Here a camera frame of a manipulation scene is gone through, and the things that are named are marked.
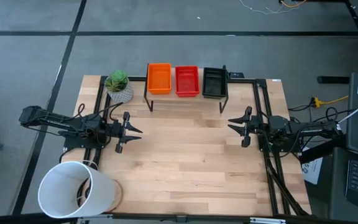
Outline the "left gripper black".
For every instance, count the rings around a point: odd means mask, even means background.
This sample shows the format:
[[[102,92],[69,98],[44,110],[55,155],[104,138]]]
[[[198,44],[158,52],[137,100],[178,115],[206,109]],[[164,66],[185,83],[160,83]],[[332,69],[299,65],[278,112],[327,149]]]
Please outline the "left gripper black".
[[[108,124],[106,127],[106,135],[112,138],[118,138],[118,143],[116,144],[115,151],[117,153],[122,152],[123,144],[127,144],[129,141],[141,139],[138,136],[126,136],[126,130],[130,130],[137,133],[142,133],[141,130],[133,127],[129,122],[130,114],[125,112],[123,115],[123,122],[120,123],[118,120],[115,120],[113,124]]]

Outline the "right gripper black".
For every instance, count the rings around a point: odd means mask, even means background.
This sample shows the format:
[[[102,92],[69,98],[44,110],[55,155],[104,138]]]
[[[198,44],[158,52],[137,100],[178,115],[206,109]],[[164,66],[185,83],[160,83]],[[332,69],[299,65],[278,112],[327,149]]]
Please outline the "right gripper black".
[[[259,147],[267,147],[269,139],[265,131],[265,125],[262,124],[258,116],[252,115],[252,107],[248,106],[243,116],[239,118],[232,118],[228,120],[231,123],[244,123],[244,127],[229,124],[228,127],[233,129],[237,134],[243,136],[242,147],[250,145],[249,134],[256,134]]]

